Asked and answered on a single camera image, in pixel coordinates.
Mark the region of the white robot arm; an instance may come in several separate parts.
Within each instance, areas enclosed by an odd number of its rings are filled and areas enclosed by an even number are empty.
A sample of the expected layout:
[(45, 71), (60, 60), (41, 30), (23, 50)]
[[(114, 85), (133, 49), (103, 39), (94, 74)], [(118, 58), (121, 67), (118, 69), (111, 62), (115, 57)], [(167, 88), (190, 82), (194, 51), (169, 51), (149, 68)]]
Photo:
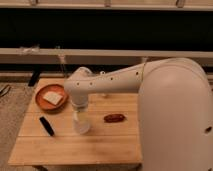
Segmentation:
[(213, 171), (213, 91), (202, 67), (170, 58), (95, 76), (78, 68), (64, 83), (76, 109), (92, 93), (136, 93), (142, 171)]

